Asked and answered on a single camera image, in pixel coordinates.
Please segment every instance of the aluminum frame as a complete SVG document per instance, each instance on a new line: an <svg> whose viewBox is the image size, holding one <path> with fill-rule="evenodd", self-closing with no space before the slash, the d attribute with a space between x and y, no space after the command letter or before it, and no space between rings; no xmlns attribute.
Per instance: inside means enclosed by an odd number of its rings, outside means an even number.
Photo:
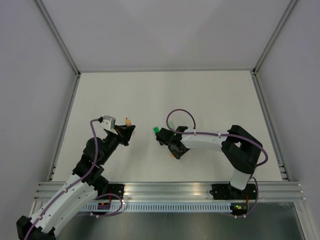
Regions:
<svg viewBox="0 0 320 240"><path fill-rule="evenodd" d="M43 204L44 201L47 201L50 195L53 194L54 191L57 190L61 182L49 182L51 179L56 161L58 159L62 141L65 135L65 131L67 128L70 112L72 109L73 101L75 98L75 94L77 91L78 83L79 83L79 78L81 75L81 72L77 68L66 44L64 43L61 35L59 34L52 18L50 17L49 12L47 11L44 3L42 0L33 0L35 3L35 6L38 8L40 14L43 17L43 20L47 24L49 30L52 33L52 36L58 43L64 57L66 58L68 64L71 66L72 70L76 74L76 80L74 83L74 89L70 95L70 102L68 109L65 113L65 118L63 121L63 124L60 128L59 131L59 137L56 142L55 146L55 151L54 155L51 160L51 168L48 173L48 182L40 182L39 185L37 186L37 192L35 195L35 200L33 202L32 208L31 208L31 213L33 213L35 210L39 209L41 205ZM284 11L281 19L279 20L273 34L271 35L267 45L265 46L259 60L257 61L254 69L251 71L251 76L253 80L253 84L257 93L258 100L260 102L260 106L263 112L263 116L267 125L267 129L271 138L272 146L276 154L276 158L279 163L279 169L281 172L282 179L284 181L282 182L258 182L259 188L260 188L260 198L258 200L259 203L264 203L264 202L276 202L276 203L281 203L281 202L294 202L298 219L300 221L301 227L303 229L304 236L307 240L315 240L319 239L319 236L317 235L317 230L313 225L313 222L310 218L310 215L308 215L308 211L306 208L306 198L304 196L303 190L301 188L301 185L298 182L292 182L290 181L290 174L288 173L286 169L286 165L284 162L284 158L282 155L280 143L277 137L277 132L275 130L275 126L270 114L270 110L268 108L268 105L265 100L265 96L263 94L263 88L260 84L259 78L257 78L256 74L259 71L261 65L263 64L266 56L268 55L270 49L272 48L274 42L278 38L279 34L281 33L283 26L289 19L290 15L292 14L295 6L299 0L291 0L290 3L288 4L286 10ZM171 71L190 71L190 69L172 69ZM154 71L164 71L164 69L155 69ZM131 69L126 72L136 72L136 69ZM139 70L139 72L152 72L152 70ZM208 196L207 191L209 190L209 185L213 184L213 182L173 182L173 183L168 183L168 182L160 182L160 183L152 183L152 182L144 182L144 183L133 183L133 182L127 182L127 187L129 190L128 193L131 195L126 196L126 198L130 201L153 201L151 198L151 193L156 194L157 197L162 195L162 200L163 201L176 201L179 200L181 201L184 199L185 201L189 199L189 201L212 201L212 196ZM172 192L170 191L164 191L163 187L166 186L166 188L169 188L171 190L174 190L174 192L180 193L180 195L172 195Z"/></svg>
<svg viewBox="0 0 320 240"><path fill-rule="evenodd" d="M213 196L209 193L212 190L212 184L228 184L228 182L110 182L110 184L124 184L124 201L137 203L238 202L236 200L213 200ZM64 182L57 181L39 182L34 201L47 202L63 185ZM299 182L262 181L258 182L258 187L259 203L306 201Z"/></svg>

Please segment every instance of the orange object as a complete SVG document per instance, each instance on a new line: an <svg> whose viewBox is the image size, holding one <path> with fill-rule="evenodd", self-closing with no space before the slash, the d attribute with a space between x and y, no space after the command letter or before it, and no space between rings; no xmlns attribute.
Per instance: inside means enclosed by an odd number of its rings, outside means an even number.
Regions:
<svg viewBox="0 0 320 240"><path fill-rule="evenodd" d="M131 123L130 119L127 118L127 117L125 118L125 125L132 126L132 123Z"/></svg>

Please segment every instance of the green object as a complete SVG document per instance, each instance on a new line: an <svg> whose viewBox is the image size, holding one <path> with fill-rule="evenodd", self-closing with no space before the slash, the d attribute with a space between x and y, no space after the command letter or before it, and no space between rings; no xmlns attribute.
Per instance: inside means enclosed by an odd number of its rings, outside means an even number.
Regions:
<svg viewBox="0 0 320 240"><path fill-rule="evenodd" d="M155 134L158 133L158 132L160 132L160 130L159 130L159 128L158 128L157 126L155 126L155 127L153 128L153 131L154 131Z"/></svg>
<svg viewBox="0 0 320 240"><path fill-rule="evenodd" d="M174 122L173 122L173 121L169 121L168 124L169 124L169 127L170 127L170 128L175 129L175 126L174 126Z"/></svg>

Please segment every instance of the small green block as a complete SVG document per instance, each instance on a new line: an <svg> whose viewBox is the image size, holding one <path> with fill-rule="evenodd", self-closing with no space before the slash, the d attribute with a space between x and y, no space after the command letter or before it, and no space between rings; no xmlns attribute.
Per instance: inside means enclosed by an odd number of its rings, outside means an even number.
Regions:
<svg viewBox="0 0 320 240"><path fill-rule="evenodd" d="M159 130L159 128L158 128L157 126L155 126L155 127L153 128L153 131L154 131L155 134L158 133L158 132L160 132L160 130Z"/></svg>

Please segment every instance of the white table surface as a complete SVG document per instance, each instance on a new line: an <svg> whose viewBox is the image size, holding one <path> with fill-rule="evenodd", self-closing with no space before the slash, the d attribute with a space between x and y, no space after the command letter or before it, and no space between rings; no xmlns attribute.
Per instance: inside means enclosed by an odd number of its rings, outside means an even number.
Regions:
<svg viewBox="0 0 320 240"><path fill-rule="evenodd" d="M233 167L222 152L191 149L180 160L156 141L153 127L166 127L168 113L190 111L198 130L228 130L240 125L269 155L258 167L258 181L281 181L281 174L249 71L175 71L83 73L79 80L53 181L66 181L93 136L91 119L103 115L136 125L129 146L120 145L103 166L103 176L119 182L229 181ZM192 127L185 113L174 113L177 126ZM95 123L97 136L106 133Z"/></svg>

